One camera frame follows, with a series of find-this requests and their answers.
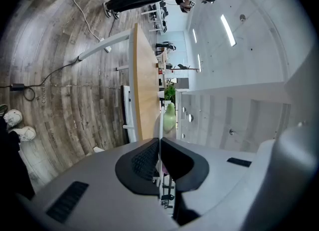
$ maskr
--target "green plant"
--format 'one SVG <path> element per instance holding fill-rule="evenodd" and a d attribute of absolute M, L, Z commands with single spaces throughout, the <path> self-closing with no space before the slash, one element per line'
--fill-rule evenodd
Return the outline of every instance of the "green plant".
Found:
<path fill-rule="evenodd" d="M 172 97 L 175 96 L 176 90 L 173 85 L 169 85 L 168 88 L 165 89 L 165 100 L 170 101 Z"/>

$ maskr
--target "green vase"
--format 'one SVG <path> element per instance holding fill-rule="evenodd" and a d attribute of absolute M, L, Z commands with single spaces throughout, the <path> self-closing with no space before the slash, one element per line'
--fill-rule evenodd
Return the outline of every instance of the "green vase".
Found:
<path fill-rule="evenodd" d="M 167 106 L 167 110 L 163 117 L 163 130 L 169 133 L 173 128 L 176 127 L 176 116 L 175 116 L 175 105 L 170 103 Z"/>

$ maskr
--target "table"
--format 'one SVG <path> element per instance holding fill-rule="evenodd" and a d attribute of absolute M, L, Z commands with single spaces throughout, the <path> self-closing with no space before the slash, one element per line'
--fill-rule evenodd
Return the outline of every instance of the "table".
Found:
<path fill-rule="evenodd" d="M 157 59 L 142 28 L 136 23 L 134 28 L 113 35 L 79 55 L 79 61 L 104 49 L 107 46 L 129 41 L 129 65 L 117 70 L 129 69 L 130 99 L 132 104 L 133 126 L 124 126 L 135 131 L 136 140 L 154 137 L 154 127 L 160 115 L 159 72 Z"/>
<path fill-rule="evenodd" d="M 158 67 L 162 69 L 163 74 L 166 74 L 166 62 L 168 58 L 167 58 L 167 49 L 165 47 L 164 47 L 163 53 L 161 53 L 160 55 L 157 55 L 156 59 L 159 62 Z"/>
<path fill-rule="evenodd" d="M 143 12 L 143 13 L 141 13 L 141 15 L 149 14 L 149 13 L 156 13 L 157 19 L 156 20 L 150 20 L 149 23 L 155 22 L 155 25 L 160 24 L 161 29 L 150 29 L 149 31 L 160 31 L 160 30 L 164 31 L 163 19 L 162 19 L 162 9 L 160 7 L 160 3 L 156 2 L 155 6 L 156 6 L 155 10 Z"/>

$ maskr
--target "white shoe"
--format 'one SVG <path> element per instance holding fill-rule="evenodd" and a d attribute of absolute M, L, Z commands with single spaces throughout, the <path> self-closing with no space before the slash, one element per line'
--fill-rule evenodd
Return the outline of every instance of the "white shoe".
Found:
<path fill-rule="evenodd" d="M 115 12 L 114 10 L 111 10 L 111 13 L 112 15 L 114 16 L 114 18 L 117 20 L 117 19 L 120 19 L 120 14 L 119 12 Z"/>
<path fill-rule="evenodd" d="M 35 130 L 29 126 L 25 126 L 22 129 L 12 129 L 12 131 L 18 134 L 20 141 L 32 141 L 36 136 Z"/>
<path fill-rule="evenodd" d="M 3 116 L 3 118 L 7 123 L 7 127 L 11 128 L 22 121 L 22 114 L 16 109 L 11 109 Z"/>
<path fill-rule="evenodd" d="M 103 2 L 103 10 L 104 10 L 104 13 L 105 13 L 107 18 L 110 18 L 112 16 L 111 11 L 108 10 L 107 7 L 106 7 L 106 2 Z"/>
<path fill-rule="evenodd" d="M 8 105 L 1 104 L 0 105 L 0 116 L 3 117 L 4 114 L 8 111 Z"/>

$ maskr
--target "wooden tabletop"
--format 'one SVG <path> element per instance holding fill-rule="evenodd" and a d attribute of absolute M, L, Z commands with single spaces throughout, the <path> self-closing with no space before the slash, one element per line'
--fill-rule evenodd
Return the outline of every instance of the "wooden tabletop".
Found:
<path fill-rule="evenodd" d="M 159 117 L 160 100 L 158 60 L 142 28 L 136 23 L 134 28 L 134 96 L 137 130 L 140 140 L 154 137 L 156 119 Z"/>

